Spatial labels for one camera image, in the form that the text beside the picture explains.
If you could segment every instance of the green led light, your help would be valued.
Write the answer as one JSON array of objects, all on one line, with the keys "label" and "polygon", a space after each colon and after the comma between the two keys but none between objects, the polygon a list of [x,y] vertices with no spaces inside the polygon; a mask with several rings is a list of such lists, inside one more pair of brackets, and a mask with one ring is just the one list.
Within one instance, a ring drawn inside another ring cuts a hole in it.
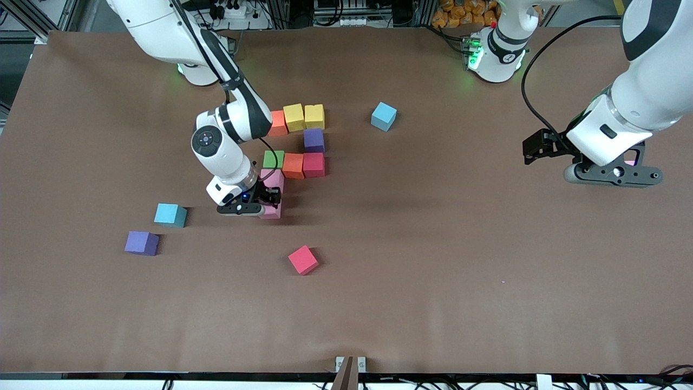
[{"label": "green led light", "polygon": [[527,51],[523,50],[522,54],[520,54],[520,59],[518,59],[518,66],[515,67],[515,70],[519,70],[522,67],[522,59],[525,57],[525,53],[527,53]]},{"label": "green led light", "polygon": [[471,57],[469,57],[469,69],[476,70],[479,67],[479,63],[481,62],[483,56],[484,48],[480,47],[479,51],[477,51],[476,53],[472,54]]}]

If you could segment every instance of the metal frame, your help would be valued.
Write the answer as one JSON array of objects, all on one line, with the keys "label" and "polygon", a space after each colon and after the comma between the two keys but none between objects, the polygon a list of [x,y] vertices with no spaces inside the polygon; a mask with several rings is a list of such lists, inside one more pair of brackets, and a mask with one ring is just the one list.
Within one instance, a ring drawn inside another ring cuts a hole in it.
[{"label": "metal frame", "polygon": [[75,27],[75,11],[79,1],[67,0],[60,19],[55,23],[31,0],[0,0],[0,6],[27,30],[0,31],[0,42],[45,44],[51,30],[68,31]]}]

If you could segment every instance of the yellow cube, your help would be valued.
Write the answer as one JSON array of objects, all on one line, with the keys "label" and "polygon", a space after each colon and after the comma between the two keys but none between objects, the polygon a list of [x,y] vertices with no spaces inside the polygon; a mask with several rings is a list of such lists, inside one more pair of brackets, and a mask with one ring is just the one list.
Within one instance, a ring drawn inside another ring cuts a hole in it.
[{"label": "yellow cube", "polygon": [[286,127],[290,132],[306,129],[306,122],[303,116],[303,106],[299,104],[287,105],[284,107],[284,119]]},{"label": "yellow cube", "polygon": [[325,109],[322,104],[306,105],[306,128],[325,130]]}]

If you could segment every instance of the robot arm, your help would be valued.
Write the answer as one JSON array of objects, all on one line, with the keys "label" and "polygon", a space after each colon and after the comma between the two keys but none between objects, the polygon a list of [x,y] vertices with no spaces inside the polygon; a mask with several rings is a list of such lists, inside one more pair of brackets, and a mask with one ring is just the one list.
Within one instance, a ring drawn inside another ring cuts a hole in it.
[{"label": "robot arm", "polygon": [[[693,1],[634,0],[621,35],[631,62],[556,137],[540,130],[523,144],[525,164],[572,154],[565,170],[571,183],[647,187],[661,182],[657,168],[642,165],[644,141],[693,111]],[[631,164],[624,153],[636,152]]]},{"label": "robot arm", "polygon": [[535,5],[553,6],[576,0],[501,0],[502,14],[498,25],[483,28],[471,35],[476,44],[468,45],[474,53],[466,58],[466,67],[491,83],[508,81],[522,66],[525,47],[539,25]]},{"label": "robot arm", "polygon": [[195,84],[218,80],[236,98],[199,114],[191,139],[195,156],[214,175],[207,193],[219,205],[218,211],[259,215],[265,210],[259,201],[278,205],[279,190],[268,189],[258,180],[253,164],[238,146],[267,135],[272,115],[224,48],[225,38],[201,29],[179,0],[107,1],[147,54],[183,64],[179,68]]}]

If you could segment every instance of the magenta cube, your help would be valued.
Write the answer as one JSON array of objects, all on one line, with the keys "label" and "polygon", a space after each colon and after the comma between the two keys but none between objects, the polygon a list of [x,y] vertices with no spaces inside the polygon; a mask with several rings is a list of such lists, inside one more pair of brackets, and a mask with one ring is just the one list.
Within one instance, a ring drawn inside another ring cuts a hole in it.
[{"label": "magenta cube", "polygon": [[307,245],[303,245],[298,251],[290,254],[289,260],[299,275],[308,275],[319,265]]},{"label": "magenta cube", "polygon": [[[263,169],[260,171],[260,177],[264,178],[272,172],[271,169]],[[265,186],[267,188],[279,187],[281,195],[284,196],[284,174],[281,173],[280,169],[274,171],[274,173],[265,179]],[[281,202],[276,207],[265,206],[265,214],[260,216],[260,219],[280,219],[281,218]]]}]

